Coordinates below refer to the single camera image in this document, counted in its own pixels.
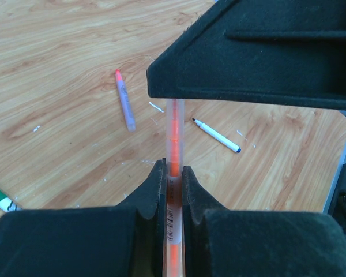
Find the table surface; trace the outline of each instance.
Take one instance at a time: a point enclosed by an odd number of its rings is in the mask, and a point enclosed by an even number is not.
[[[165,157],[165,113],[149,101],[163,110],[166,101],[148,97],[146,69],[212,5],[0,0],[0,188],[26,209],[123,200]],[[115,69],[129,92],[134,133],[125,126]],[[345,139],[338,111],[186,101],[185,164],[230,209],[321,211]]]

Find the clear plastic tube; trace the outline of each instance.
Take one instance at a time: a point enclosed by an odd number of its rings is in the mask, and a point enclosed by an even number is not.
[[[185,103],[167,100],[167,276],[183,276],[182,169]]]

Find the black foam pad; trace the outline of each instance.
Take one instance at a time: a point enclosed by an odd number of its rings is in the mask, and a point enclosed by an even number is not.
[[[116,207],[23,210],[0,218],[0,276],[161,277],[165,159]]]
[[[346,110],[346,0],[219,0],[147,78],[153,98]]]
[[[229,211],[182,175],[186,276],[346,277],[346,238],[329,215]]]

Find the blue marker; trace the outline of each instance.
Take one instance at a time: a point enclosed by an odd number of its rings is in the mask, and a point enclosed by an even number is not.
[[[207,132],[209,135],[211,135],[214,139],[219,140],[221,143],[223,143],[225,146],[227,146],[229,149],[235,151],[236,153],[241,152],[241,148],[240,146],[238,146],[237,144],[233,143],[232,141],[230,141],[229,139],[227,139],[226,137],[222,136],[220,133],[218,133],[217,131],[215,131],[214,129],[210,128],[208,125],[206,125],[205,123],[202,123],[201,121],[193,118],[192,119],[197,126],[199,126],[202,130],[204,130],[205,132]]]

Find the pen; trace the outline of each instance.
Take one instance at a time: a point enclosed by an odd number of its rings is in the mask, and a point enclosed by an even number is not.
[[[13,211],[19,211],[21,210],[20,207],[18,207],[17,204],[15,204],[8,196],[6,196],[1,190],[0,190],[0,209],[2,209],[4,212],[13,212]]]
[[[235,151],[236,153],[239,153],[241,151],[240,146],[237,144],[233,143],[226,137],[222,136],[220,133],[215,131],[214,129],[210,128],[208,125],[205,123],[201,122],[200,120],[197,120],[195,118],[192,119],[197,126],[199,126],[202,130],[207,132],[209,135],[211,135],[214,139],[219,140],[221,143],[223,143],[225,146],[227,146],[229,149]]]
[[[133,112],[132,112],[131,104],[129,102],[125,82],[123,81],[122,74],[119,71],[119,69],[115,71],[115,78],[116,78],[116,86],[118,87],[119,98],[121,100],[123,113],[125,115],[127,129],[128,131],[133,132],[136,130],[136,123],[134,122]]]

